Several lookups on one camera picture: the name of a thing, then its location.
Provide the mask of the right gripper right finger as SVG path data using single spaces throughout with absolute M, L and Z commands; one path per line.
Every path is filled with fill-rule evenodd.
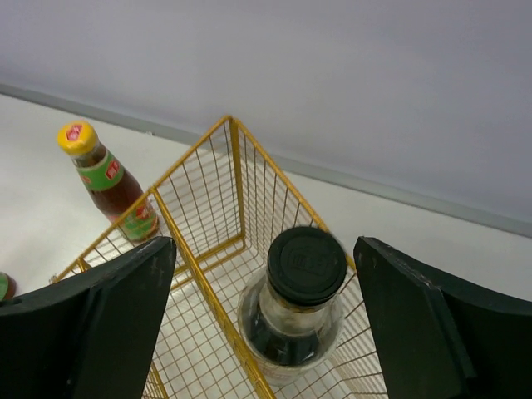
M 531 303 L 376 238 L 353 249 L 390 398 L 529 398 Z

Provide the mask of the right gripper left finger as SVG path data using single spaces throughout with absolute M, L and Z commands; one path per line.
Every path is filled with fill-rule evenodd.
M 1 396 L 142 397 L 175 260 L 175 241 L 155 237 L 3 301 Z

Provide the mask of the sauce bottle yellow cap front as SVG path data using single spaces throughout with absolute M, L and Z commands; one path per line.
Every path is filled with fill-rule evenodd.
M 17 291 L 16 282 L 6 273 L 0 273 L 0 301 L 11 299 Z

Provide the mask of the sauce bottle yellow cap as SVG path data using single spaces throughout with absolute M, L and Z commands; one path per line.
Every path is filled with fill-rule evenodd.
M 11 299 L 17 291 L 16 282 L 6 273 L 0 273 L 0 301 Z
M 157 232 L 157 213 L 127 168 L 101 143 L 95 128 L 73 121 L 57 134 L 57 143 L 70 156 L 95 206 L 131 242 L 142 242 Z

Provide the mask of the sauce bottle yellow cap back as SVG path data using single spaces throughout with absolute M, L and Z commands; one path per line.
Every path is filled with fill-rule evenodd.
M 101 143 L 95 128 L 73 121 L 57 134 L 57 143 L 70 156 L 95 206 L 131 242 L 142 242 L 157 232 L 157 213 L 127 168 Z

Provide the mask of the clear bottle black cap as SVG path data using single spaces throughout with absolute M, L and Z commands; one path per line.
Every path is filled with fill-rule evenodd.
M 237 311 L 240 336 L 269 384 L 295 382 L 334 351 L 346 276 L 346 254 L 329 232 L 296 226 L 273 240 Z

